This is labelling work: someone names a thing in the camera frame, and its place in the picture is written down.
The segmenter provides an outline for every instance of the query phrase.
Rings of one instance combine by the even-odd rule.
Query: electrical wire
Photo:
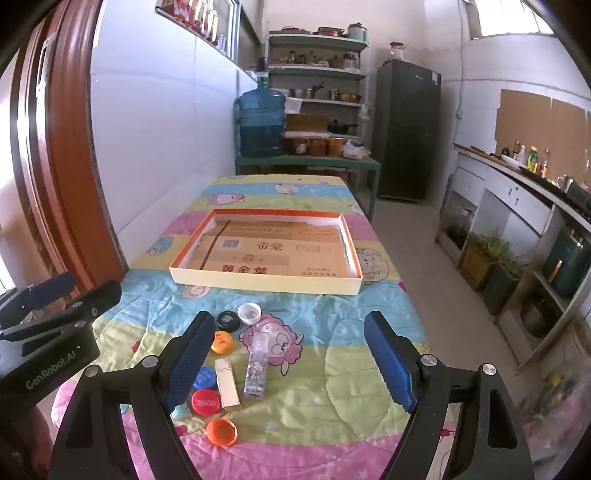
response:
[[[457,13],[460,18],[460,63],[462,64],[462,75],[460,77],[460,98],[457,103],[457,109],[455,113],[456,126],[453,133],[453,142],[456,142],[457,133],[460,129],[460,119],[458,114],[462,110],[462,93],[464,89],[464,22],[462,18],[462,3],[461,0],[457,0]]]

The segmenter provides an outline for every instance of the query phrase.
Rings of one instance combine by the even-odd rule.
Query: green appliance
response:
[[[572,228],[563,228],[542,267],[542,274],[562,298],[572,297],[591,258],[591,246]]]

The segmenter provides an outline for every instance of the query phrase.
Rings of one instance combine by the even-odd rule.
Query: blue water jug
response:
[[[240,154],[244,157],[281,155],[285,128],[285,96],[268,88],[267,62],[264,60],[264,67],[259,67],[257,72],[257,89],[244,93],[236,101]]]

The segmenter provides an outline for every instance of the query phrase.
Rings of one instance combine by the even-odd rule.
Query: green table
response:
[[[341,157],[312,157],[307,155],[281,155],[279,157],[237,157],[236,173],[241,175],[242,167],[246,165],[305,165],[306,167],[327,167],[327,168],[345,168],[347,170],[371,170],[374,172],[374,181],[372,182],[371,200],[369,209],[363,210],[368,220],[371,222],[374,216],[375,200],[378,197],[379,173],[382,166],[373,158],[364,158],[363,160],[350,160]],[[359,206],[361,202],[351,190]]]

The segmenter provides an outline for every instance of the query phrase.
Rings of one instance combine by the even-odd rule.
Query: orange cardboard tray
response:
[[[212,271],[190,268],[191,257],[206,233],[227,221],[294,222],[334,226],[340,232],[347,277],[295,276]],[[170,265],[176,283],[235,290],[277,291],[332,295],[357,295],[363,275],[345,217],[340,213],[272,209],[214,209],[201,222]]]

